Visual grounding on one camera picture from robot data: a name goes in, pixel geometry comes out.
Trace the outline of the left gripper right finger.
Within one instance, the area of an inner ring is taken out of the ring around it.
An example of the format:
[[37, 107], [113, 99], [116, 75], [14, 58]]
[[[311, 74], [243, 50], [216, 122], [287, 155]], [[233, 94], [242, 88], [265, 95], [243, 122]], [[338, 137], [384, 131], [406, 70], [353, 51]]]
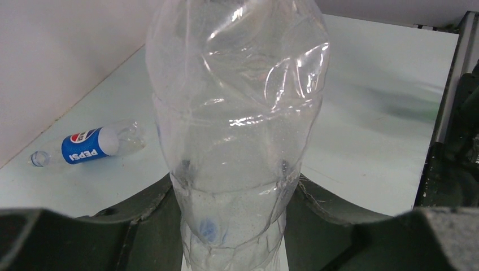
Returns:
[[478, 209], [388, 216], [300, 176], [286, 210], [290, 270], [477, 270]]

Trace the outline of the clear unlabelled plastic bottle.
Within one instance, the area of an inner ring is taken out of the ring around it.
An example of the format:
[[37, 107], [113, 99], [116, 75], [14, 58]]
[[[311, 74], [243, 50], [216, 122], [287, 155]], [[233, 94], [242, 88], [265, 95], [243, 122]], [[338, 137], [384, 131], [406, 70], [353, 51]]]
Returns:
[[[191, 270], [279, 270], [330, 57], [314, 1], [163, 1], [146, 39]], [[206, 218], [223, 245], [199, 233]]]

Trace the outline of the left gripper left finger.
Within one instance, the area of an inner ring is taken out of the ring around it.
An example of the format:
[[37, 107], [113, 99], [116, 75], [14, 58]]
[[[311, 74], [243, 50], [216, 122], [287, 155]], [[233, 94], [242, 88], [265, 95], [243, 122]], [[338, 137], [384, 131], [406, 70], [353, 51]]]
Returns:
[[180, 209], [169, 176], [93, 216], [1, 210], [2, 270], [180, 270]]

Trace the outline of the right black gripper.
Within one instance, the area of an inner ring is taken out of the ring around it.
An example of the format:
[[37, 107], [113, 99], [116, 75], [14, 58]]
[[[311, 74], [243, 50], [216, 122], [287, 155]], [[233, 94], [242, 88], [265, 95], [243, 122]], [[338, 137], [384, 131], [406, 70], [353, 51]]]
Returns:
[[478, 66], [458, 82], [444, 142], [426, 159], [415, 207], [478, 207]]

